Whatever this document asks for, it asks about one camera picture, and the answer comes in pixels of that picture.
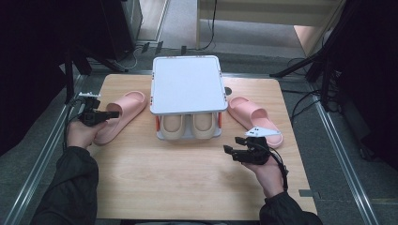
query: finger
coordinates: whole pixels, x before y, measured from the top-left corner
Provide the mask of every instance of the finger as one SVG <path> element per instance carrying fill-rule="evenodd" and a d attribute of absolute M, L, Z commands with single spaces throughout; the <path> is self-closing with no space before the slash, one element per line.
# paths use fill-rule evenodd
<path fill-rule="evenodd" d="M 108 121 L 104 121 L 102 123 L 99 123 L 95 126 L 93 126 L 93 129 L 95 129 L 97 132 L 102 130 L 103 128 L 105 128 L 108 125 Z"/>

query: metal frame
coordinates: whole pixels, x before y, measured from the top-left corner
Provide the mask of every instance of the metal frame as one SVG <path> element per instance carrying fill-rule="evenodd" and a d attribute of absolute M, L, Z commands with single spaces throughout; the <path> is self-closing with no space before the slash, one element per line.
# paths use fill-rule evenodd
<path fill-rule="evenodd" d="M 161 20 L 159 21 L 158 27 L 156 28 L 156 36 L 155 39 L 139 39 L 137 38 L 138 44 L 145 44 L 147 42 L 151 44 L 157 44 L 159 42 L 159 37 L 161 36 L 161 29 L 163 28 L 164 18 L 167 14 L 167 9 L 169 8 L 170 0 L 166 0 L 164 2 L 163 10 L 161 11 Z"/>
<path fill-rule="evenodd" d="M 137 70 L 134 71 L 136 74 L 145 74 L 150 75 L 152 71 L 150 70 Z M 249 74 L 249 73 L 223 73 L 225 77 L 239 77 L 239 78 L 250 78 L 250 79 L 266 79 L 270 78 L 267 74 Z M 286 76 L 283 79 L 276 79 L 276 80 L 283 80 L 286 82 L 306 82 L 304 77 L 298 76 Z M 83 87 L 85 81 L 85 76 L 79 75 L 76 79 L 75 89 L 76 92 L 80 92 Z M 317 86 L 315 83 L 308 83 L 308 87 L 311 91 L 316 90 Z M 318 101 L 319 97 L 313 96 L 313 101 Z M 329 135 L 330 142 L 332 144 L 333 150 L 336 154 L 336 157 L 339 160 L 340 166 L 342 167 L 345 179 L 352 191 L 353 197 L 357 203 L 357 206 L 360 210 L 362 215 L 363 221 L 365 224 L 379 224 L 375 211 L 369 201 L 369 198 L 363 188 L 361 181 L 359 180 L 357 173 L 345 151 L 344 145 L 338 135 L 338 132 L 333 125 L 332 119 L 330 118 L 329 114 L 324 111 L 322 105 L 317 102 L 316 108 L 318 110 L 319 116 L 324 124 L 325 130 Z M 50 137 L 48 138 L 47 142 L 45 143 L 44 147 L 41 150 L 40 155 L 31 171 L 29 173 L 19 195 L 12 206 L 11 210 L 9 211 L 5 224 L 19 224 L 27 205 L 29 204 L 38 183 L 48 165 L 48 162 L 53 155 L 54 149 L 56 144 L 59 141 L 59 138 L 62 134 L 63 129 L 63 122 L 67 116 L 67 106 L 64 106 L 62 112 L 60 113 L 54 129 L 51 132 Z"/>

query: person's right hand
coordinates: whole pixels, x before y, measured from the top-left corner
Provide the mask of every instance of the person's right hand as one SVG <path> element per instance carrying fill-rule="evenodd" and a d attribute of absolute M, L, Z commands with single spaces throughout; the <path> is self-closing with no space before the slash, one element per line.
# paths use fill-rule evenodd
<path fill-rule="evenodd" d="M 264 165 L 242 164 L 255 173 L 267 198 L 272 198 L 283 192 L 282 173 L 273 157 L 269 157 Z"/>

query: white plastic box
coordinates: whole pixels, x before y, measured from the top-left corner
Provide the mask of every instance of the white plastic box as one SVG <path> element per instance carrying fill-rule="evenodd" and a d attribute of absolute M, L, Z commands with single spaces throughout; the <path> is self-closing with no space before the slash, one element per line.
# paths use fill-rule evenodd
<path fill-rule="evenodd" d="M 153 61 L 150 111 L 156 115 L 157 136 L 162 115 L 185 114 L 186 128 L 181 139 L 193 139 L 191 114 L 216 113 L 220 136 L 221 112 L 228 106 L 219 59 L 214 55 L 157 57 Z"/>

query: pink slipper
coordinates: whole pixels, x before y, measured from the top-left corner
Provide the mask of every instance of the pink slipper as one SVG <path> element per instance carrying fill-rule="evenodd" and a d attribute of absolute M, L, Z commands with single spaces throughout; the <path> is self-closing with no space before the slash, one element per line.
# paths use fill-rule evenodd
<path fill-rule="evenodd" d="M 228 103 L 228 112 L 248 130 L 255 126 L 278 130 L 274 123 L 269 120 L 268 113 L 265 109 L 244 97 L 234 97 L 230 99 Z M 269 147 L 276 148 L 282 144 L 282 141 L 282 134 L 267 136 L 267 144 Z"/>
<path fill-rule="evenodd" d="M 108 125 L 99 131 L 96 139 L 94 139 L 94 143 L 101 145 L 113 140 L 126 124 L 137 116 L 145 106 L 146 96 L 139 91 L 128 92 L 115 102 L 109 103 L 106 106 L 106 111 L 117 111 L 119 112 L 119 117 L 108 120 Z"/>

